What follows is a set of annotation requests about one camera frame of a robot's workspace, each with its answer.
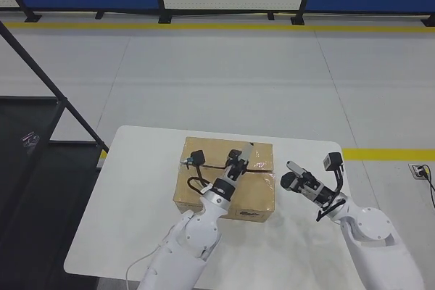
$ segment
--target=electrical socket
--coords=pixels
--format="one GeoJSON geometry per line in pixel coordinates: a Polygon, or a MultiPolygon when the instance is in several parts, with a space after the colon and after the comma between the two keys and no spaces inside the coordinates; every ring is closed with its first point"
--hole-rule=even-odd
{"type": "Polygon", "coordinates": [[[409,169],[413,174],[414,179],[425,180],[426,178],[420,173],[423,169],[418,169],[422,164],[409,164],[409,169]]]}

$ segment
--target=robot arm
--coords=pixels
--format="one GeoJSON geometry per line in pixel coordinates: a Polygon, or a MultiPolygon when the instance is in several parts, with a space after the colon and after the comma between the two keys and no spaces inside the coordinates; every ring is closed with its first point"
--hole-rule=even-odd
{"type": "Polygon", "coordinates": [[[240,176],[247,171],[252,150],[253,143],[250,143],[242,152],[229,153],[224,174],[202,190],[203,210],[182,214],[157,250],[138,290],[193,289],[219,243],[221,234],[216,222],[228,213],[231,197],[240,176]]]}
{"type": "Polygon", "coordinates": [[[342,182],[337,170],[342,163],[340,153],[330,153],[324,160],[327,171],[336,171],[335,191],[292,161],[287,162],[290,172],[282,177],[281,185],[318,205],[321,210],[317,221],[328,216],[340,222],[341,233],[367,290],[423,290],[421,273],[385,213],[376,208],[358,207],[350,196],[340,192],[342,182]]]}

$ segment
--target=pegboard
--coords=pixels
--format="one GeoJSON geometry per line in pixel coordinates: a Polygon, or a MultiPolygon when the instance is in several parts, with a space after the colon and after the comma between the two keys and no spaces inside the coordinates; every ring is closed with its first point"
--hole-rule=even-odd
{"type": "Polygon", "coordinates": [[[15,0],[0,0],[0,8],[19,7],[15,0]]]}
{"type": "Polygon", "coordinates": [[[298,10],[301,0],[165,0],[167,9],[298,10]]]}

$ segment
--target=yellow floor line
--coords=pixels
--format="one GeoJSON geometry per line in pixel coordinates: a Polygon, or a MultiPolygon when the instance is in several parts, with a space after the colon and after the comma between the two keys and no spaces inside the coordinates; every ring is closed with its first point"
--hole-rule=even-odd
{"type": "Polygon", "coordinates": [[[346,31],[382,33],[435,33],[435,28],[394,26],[346,25],[281,25],[281,24],[219,24],[219,23],[76,23],[76,22],[6,22],[8,28],[32,29],[133,29],[133,30],[292,30],[292,31],[346,31]]]}
{"type": "MultiPolygon", "coordinates": [[[[103,151],[100,158],[107,157],[103,151]]],[[[343,148],[345,160],[370,161],[435,161],[435,149],[367,149],[343,148]]]]}

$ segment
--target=black power cable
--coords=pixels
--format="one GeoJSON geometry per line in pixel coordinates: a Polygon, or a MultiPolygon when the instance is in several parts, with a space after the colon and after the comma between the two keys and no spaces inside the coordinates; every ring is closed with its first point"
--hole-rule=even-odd
{"type": "Polygon", "coordinates": [[[210,184],[210,182],[203,178],[202,171],[200,170],[199,165],[195,166],[195,168],[196,168],[196,174],[198,175],[198,177],[192,176],[189,179],[187,179],[187,185],[188,185],[188,187],[190,187],[191,189],[196,191],[198,194],[203,195],[202,192],[198,188],[196,188],[195,186],[193,186],[191,184],[191,182],[192,181],[199,181],[203,187],[207,187],[208,184],[210,184]]]}
{"type": "Polygon", "coordinates": [[[434,200],[435,187],[432,183],[432,173],[430,171],[430,167],[428,165],[422,165],[421,167],[419,167],[419,169],[423,169],[423,173],[422,173],[423,177],[425,177],[426,180],[428,181],[428,184],[430,184],[430,196],[432,198],[432,204],[434,205],[434,209],[435,209],[435,200],[434,200]]]}

